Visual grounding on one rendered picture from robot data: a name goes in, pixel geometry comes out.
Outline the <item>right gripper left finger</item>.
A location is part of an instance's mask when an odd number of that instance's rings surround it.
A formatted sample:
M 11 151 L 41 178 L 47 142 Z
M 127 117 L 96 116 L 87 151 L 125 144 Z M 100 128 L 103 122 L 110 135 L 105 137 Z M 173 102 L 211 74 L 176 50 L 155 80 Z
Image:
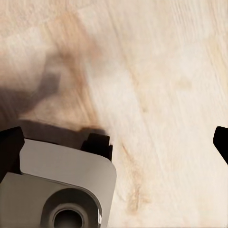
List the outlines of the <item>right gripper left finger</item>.
M 25 144 L 20 126 L 0 132 L 0 183 Z

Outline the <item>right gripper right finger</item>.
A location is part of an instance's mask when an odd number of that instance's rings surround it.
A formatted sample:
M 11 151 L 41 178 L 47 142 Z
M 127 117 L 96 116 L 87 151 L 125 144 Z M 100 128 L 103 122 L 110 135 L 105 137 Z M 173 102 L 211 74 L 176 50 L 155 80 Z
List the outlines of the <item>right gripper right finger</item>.
M 213 144 L 228 165 L 228 128 L 222 126 L 216 127 Z

